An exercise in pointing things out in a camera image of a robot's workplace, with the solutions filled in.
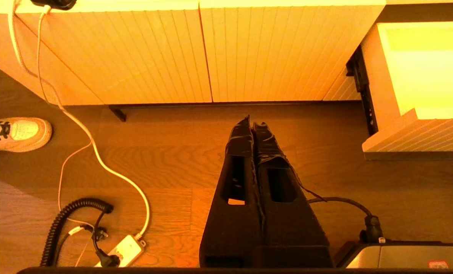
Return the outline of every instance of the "sneaker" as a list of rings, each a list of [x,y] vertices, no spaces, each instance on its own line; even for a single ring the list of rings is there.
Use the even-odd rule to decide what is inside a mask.
[[[49,142],[52,126],[40,118],[0,119],[0,150],[27,152],[41,148]]]

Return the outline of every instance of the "white cable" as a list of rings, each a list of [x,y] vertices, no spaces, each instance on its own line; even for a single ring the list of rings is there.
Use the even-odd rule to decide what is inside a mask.
[[[71,153],[65,160],[64,160],[64,163],[62,164],[62,167],[61,167],[61,175],[59,176],[59,188],[57,189],[57,206],[59,207],[59,211],[62,210],[61,208],[61,189],[62,189],[62,175],[64,173],[64,167],[66,166],[66,163],[69,161],[69,159],[71,159],[71,157],[73,157],[74,155],[76,155],[77,153],[79,153],[80,151],[82,151],[83,149],[89,147],[91,145],[91,142],[89,142],[89,144],[87,144],[86,146],[74,151],[73,153]],[[89,226],[91,226],[93,229],[94,229],[94,225],[88,223],[88,222],[84,222],[84,221],[79,221],[79,220],[75,220],[75,219],[71,219],[71,218],[67,218],[68,220],[72,221],[72,222],[75,222],[75,223],[80,223],[80,224],[87,224]]]
[[[18,49],[18,44],[17,44],[16,39],[15,39],[15,28],[14,28],[14,25],[13,25],[13,19],[10,20],[10,17],[13,18],[13,16],[14,16],[15,7],[16,7],[16,0],[13,0],[11,15],[9,15],[10,36],[13,37],[12,38],[12,44],[14,46],[15,55],[16,55],[18,61],[19,61],[19,64],[22,66],[22,68],[24,68],[25,70],[28,71],[28,69],[25,67],[25,65],[22,62],[21,54],[20,54],[20,51]],[[39,23],[38,23],[38,30],[37,30],[38,31],[38,33],[37,33],[37,40],[38,40],[37,41],[37,78],[39,79],[40,88],[42,89],[42,93],[44,94],[44,97],[45,97],[45,91],[44,91],[44,86],[42,84],[42,77],[40,75],[40,43],[41,43],[41,33],[42,33],[42,21],[44,20],[44,17],[46,16],[46,14],[48,14],[49,11],[51,10],[51,7],[46,5],[45,9],[46,10],[40,15]],[[86,135],[88,136],[88,138],[90,140],[90,144],[93,146],[94,154],[96,155],[96,158],[98,159],[98,162],[100,163],[100,165],[106,171],[108,171],[111,174],[113,174],[113,175],[125,180],[126,182],[128,182],[131,186],[133,186],[136,189],[136,191],[138,191],[138,193],[142,197],[143,202],[145,203],[145,207],[146,207],[146,220],[145,220],[145,224],[143,225],[143,228],[141,229],[141,231],[138,234],[136,234],[136,236],[134,237],[136,240],[139,240],[143,236],[143,234],[145,233],[145,231],[146,231],[146,229],[148,227],[148,223],[150,222],[150,205],[148,203],[147,197],[145,196],[143,191],[140,189],[140,187],[137,186],[132,180],[130,180],[129,178],[125,177],[124,175],[112,170],[111,168],[106,166],[105,163],[103,163],[103,160],[101,160],[101,157],[100,157],[100,155],[98,153],[98,148],[96,147],[96,142],[94,141],[94,138],[91,135],[91,132],[88,130],[88,128],[78,118],[76,118],[74,115],[70,114],[62,106],[61,100],[60,100],[59,95],[57,94],[56,90],[53,89],[52,91],[54,92],[54,96],[56,97],[56,102],[57,102],[57,105],[58,105],[59,109],[61,109],[61,111],[67,117],[69,117],[71,120],[73,120],[86,133]],[[87,145],[85,147],[82,147],[81,149],[78,149],[77,151],[72,153],[70,156],[68,156],[68,158],[64,161],[64,164],[62,166],[61,172],[63,172],[64,165],[69,160],[69,158],[71,158],[73,155],[77,154],[79,151],[87,148],[88,146],[89,145]],[[61,184],[62,184],[62,174],[61,174],[61,179],[59,180],[59,196],[60,196]]]
[[[71,229],[71,230],[68,232],[68,234],[69,234],[69,236],[73,236],[74,234],[80,232],[80,231],[83,230],[83,229],[84,229],[84,227],[82,227],[82,226],[76,226],[75,228]]]
[[[76,261],[76,263],[75,263],[75,267],[77,267],[77,265],[79,264],[79,261],[80,261],[81,258],[83,257],[83,254],[84,254],[84,252],[86,251],[87,245],[88,245],[89,242],[91,241],[92,237],[93,237],[93,236],[91,236],[91,238],[89,238],[89,239],[87,240],[86,244],[84,245],[84,248],[83,248],[83,250],[81,251],[81,254],[79,255],[79,257],[78,257],[78,259],[77,259],[77,261]]]

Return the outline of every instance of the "red label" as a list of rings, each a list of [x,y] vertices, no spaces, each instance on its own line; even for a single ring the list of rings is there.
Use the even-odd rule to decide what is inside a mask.
[[[429,261],[428,267],[434,269],[448,269],[449,264],[446,261]]]

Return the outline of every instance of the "drawer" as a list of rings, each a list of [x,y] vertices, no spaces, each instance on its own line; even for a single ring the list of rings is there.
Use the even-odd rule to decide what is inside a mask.
[[[378,23],[362,52],[378,126],[363,151],[453,151],[453,22]]]

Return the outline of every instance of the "device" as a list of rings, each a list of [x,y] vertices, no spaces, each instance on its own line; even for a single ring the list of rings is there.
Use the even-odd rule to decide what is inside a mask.
[[[145,245],[145,241],[138,242],[132,235],[127,235],[108,253],[108,256],[117,256],[120,259],[118,267],[126,267],[132,264],[143,253]],[[97,263],[94,267],[101,267],[101,262]]]
[[[339,268],[453,269],[453,244],[388,241],[346,243],[338,253]]]
[[[68,10],[71,9],[76,0],[31,0],[34,5],[45,6],[49,5],[53,9]]]

